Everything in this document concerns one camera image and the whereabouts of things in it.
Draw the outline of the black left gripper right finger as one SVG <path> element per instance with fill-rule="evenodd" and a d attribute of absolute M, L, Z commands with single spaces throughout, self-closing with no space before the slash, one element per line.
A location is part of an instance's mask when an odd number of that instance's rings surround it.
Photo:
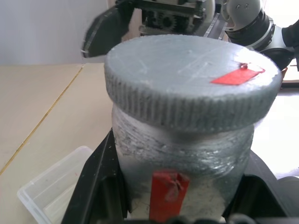
<path fill-rule="evenodd" d="M 244 214 L 250 218 L 286 217 L 285 197 L 278 180 L 253 151 L 236 194 L 223 213 L 224 218 Z"/>

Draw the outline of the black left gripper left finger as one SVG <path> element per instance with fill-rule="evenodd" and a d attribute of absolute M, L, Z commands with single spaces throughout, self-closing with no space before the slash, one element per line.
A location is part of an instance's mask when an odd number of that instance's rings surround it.
<path fill-rule="evenodd" d="M 122 224 L 129 210 L 125 182 L 110 130 L 87 159 L 63 224 Z"/>

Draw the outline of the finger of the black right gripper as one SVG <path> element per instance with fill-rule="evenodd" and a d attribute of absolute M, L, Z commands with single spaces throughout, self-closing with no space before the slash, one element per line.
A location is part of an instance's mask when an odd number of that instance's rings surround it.
<path fill-rule="evenodd" d="M 84 58 L 103 56 L 119 44 L 129 30 L 134 4 L 116 4 L 97 16 L 84 37 Z"/>
<path fill-rule="evenodd" d="M 217 40 L 223 40 L 227 22 L 220 13 L 216 13 L 210 26 L 204 33 L 203 37 L 208 37 Z"/>

